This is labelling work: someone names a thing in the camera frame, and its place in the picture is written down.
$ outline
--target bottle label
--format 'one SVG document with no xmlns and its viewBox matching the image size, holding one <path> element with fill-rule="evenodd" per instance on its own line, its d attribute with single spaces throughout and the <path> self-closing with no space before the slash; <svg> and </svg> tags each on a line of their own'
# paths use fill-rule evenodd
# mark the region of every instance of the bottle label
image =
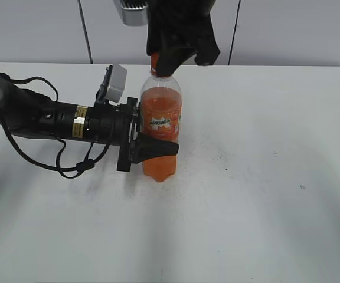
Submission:
<svg viewBox="0 0 340 283">
<path fill-rule="evenodd" d="M 83 127 L 85 125 L 85 117 L 88 106 L 77 105 L 77 110 L 74 113 L 73 128 L 71 135 L 73 137 L 83 138 Z"/>
<path fill-rule="evenodd" d="M 171 112 L 142 109 L 142 131 L 156 139 L 173 141 L 179 135 L 182 104 Z"/>
</svg>

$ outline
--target yellow label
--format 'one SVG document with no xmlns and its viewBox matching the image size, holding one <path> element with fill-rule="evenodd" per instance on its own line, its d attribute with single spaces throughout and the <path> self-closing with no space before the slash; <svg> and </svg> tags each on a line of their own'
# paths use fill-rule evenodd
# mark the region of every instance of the yellow label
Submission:
<svg viewBox="0 0 340 283">
<path fill-rule="evenodd" d="M 85 125 L 87 106 L 77 105 L 77 110 L 74 113 L 72 136 L 82 139 L 83 127 Z"/>
</svg>

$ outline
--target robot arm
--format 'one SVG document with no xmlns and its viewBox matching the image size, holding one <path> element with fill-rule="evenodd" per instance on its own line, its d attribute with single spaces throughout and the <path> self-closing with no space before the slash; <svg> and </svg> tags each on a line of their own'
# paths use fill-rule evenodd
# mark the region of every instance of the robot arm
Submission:
<svg viewBox="0 0 340 283">
<path fill-rule="evenodd" d="M 115 0 L 115 3 L 124 6 L 120 15 L 125 23 L 137 25 L 146 19 L 146 16 L 137 14 L 138 11 L 146 11 L 148 14 L 147 54 L 158 55 L 156 73 L 160 76 L 172 75 L 185 60 L 195 54 L 198 65 L 214 64 L 220 53 L 210 18 L 214 2 L 215 0 Z M 0 73 L 0 124 L 21 157 L 36 166 L 57 171 L 69 179 L 94 168 L 111 144 L 120 147 L 118 171 L 129 172 L 131 163 L 176 155 L 179 149 L 176 143 L 157 140 L 140 132 L 140 104 L 137 106 L 137 98 L 129 97 L 126 104 L 110 104 L 110 101 L 119 102 L 125 78 L 124 68 L 118 65 L 107 68 L 94 107 L 87 107 L 58 102 L 57 98 L 52 101 L 43 94 L 16 86 L 39 79 L 52 87 L 57 95 L 57 90 L 43 78 L 12 80 L 8 75 Z M 56 166 L 42 164 L 27 156 L 12 135 L 61 142 L 64 147 L 57 155 Z M 90 142 L 90 149 L 84 160 L 75 167 L 60 166 L 60 157 L 66 145 L 64 139 Z M 89 158 L 94 143 L 105 144 L 95 160 Z M 76 174 L 68 177 L 64 172 Z"/>
<path fill-rule="evenodd" d="M 196 54 L 197 65 L 213 65 L 220 54 L 210 12 L 215 0 L 115 0 L 126 25 L 148 19 L 146 53 L 158 52 L 156 73 L 170 76 Z"/>
</svg>

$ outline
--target orange soda bottle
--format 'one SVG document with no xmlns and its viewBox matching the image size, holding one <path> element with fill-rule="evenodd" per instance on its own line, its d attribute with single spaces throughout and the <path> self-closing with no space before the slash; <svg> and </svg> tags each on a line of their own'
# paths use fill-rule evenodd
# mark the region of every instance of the orange soda bottle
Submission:
<svg viewBox="0 0 340 283">
<path fill-rule="evenodd" d="M 158 53 L 152 55 L 151 76 L 142 87 L 141 132 L 159 140 L 178 142 L 182 95 L 173 77 L 158 77 L 155 65 Z M 176 170 L 176 156 L 164 156 L 143 162 L 145 175 L 163 182 Z"/>
</svg>

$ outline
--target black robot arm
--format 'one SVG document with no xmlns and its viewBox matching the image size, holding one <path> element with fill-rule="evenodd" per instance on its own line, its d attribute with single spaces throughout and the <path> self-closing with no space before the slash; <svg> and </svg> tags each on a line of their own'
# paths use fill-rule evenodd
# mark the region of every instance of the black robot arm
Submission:
<svg viewBox="0 0 340 283">
<path fill-rule="evenodd" d="M 126 104 L 112 105 L 108 100 L 96 102 L 94 107 L 52 101 L 49 97 L 32 90 L 18 88 L 15 84 L 28 80 L 12 80 L 0 73 L 0 124 L 14 149 L 29 162 L 48 170 L 77 172 L 76 176 L 94 167 L 110 145 L 119 146 L 117 170 L 129 172 L 131 163 L 139 163 L 154 157 L 176 155 L 176 143 L 157 140 L 140 133 L 140 106 L 137 98 L 129 97 Z M 109 87 L 102 84 L 97 93 Z M 61 168 L 61 152 L 56 167 L 41 164 L 28 157 L 16 144 L 11 135 L 29 139 L 54 139 L 65 144 L 66 140 L 78 140 L 105 144 L 104 151 L 95 160 L 85 160 L 73 168 Z"/>
<path fill-rule="evenodd" d="M 215 0 L 147 0 L 146 53 L 159 53 L 156 73 L 170 76 L 196 54 L 197 65 L 213 65 L 220 54 L 210 12 Z"/>
</svg>

